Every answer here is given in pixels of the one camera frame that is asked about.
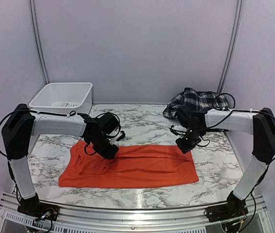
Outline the black white plaid skirt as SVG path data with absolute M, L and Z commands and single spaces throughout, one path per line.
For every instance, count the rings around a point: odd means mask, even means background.
M 183 92 L 173 97 L 163 111 L 163 116 L 168 119 L 175 118 L 176 112 L 186 107 L 193 112 L 205 108 L 227 108 L 228 101 L 225 96 L 212 91 L 196 91 L 191 87 L 185 87 Z

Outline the orange garment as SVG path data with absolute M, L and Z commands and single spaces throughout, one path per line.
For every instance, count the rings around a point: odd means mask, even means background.
M 112 160 L 82 140 L 70 149 L 70 161 L 58 178 L 60 187 L 156 188 L 199 181 L 192 154 L 173 145 L 123 146 Z

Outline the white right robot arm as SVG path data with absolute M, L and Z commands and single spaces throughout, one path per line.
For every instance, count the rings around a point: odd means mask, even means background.
M 178 136 L 176 144 L 183 153 L 193 150 L 203 135 L 212 129 L 223 129 L 232 134 L 248 135 L 247 149 L 251 153 L 240 181 L 227 197 L 223 206 L 226 217 L 234 217 L 245 205 L 245 200 L 265 176 L 275 160 L 275 116 L 271 108 L 260 110 L 207 109 L 189 112 L 180 109 L 176 113 L 178 126 L 170 131 Z

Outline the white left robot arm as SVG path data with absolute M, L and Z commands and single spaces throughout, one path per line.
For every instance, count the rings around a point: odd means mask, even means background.
M 125 136 L 120 118 L 111 112 L 92 118 L 76 111 L 68 114 L 43 112 L 30 109 L 24 103 L 2 119 L 0 134 L 5 148 L 4 155 L 20 195 L 19 204 L 33 216 L 39 216 L 44 210 L 28 165 L 33 137 L 43 134 L 76 136 L 83 139 L 87 146 L 92 145 L 94 154 L 104 159 L 113 159 L 119 150 L 115 143 Z

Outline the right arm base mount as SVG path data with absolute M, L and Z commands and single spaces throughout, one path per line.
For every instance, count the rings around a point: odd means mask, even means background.
M 220 204 L 215 206 L 209 206 L 204 211 L 204 216 L 208 218 L 209 222 L 216 222 L 222 220 L 228 220 L 248 214 L 246 205 L 242 205 L 240 208 L 235 208 L 228 204 Z

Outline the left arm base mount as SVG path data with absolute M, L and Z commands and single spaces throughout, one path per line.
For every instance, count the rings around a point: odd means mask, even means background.
M 43 202 L 27 203 L 19 205 L 17 211 L 35 218 L 42 218 L 44 214 L 50 213 L 47 218 L 56 221 L 59 213 L 59 206 Z

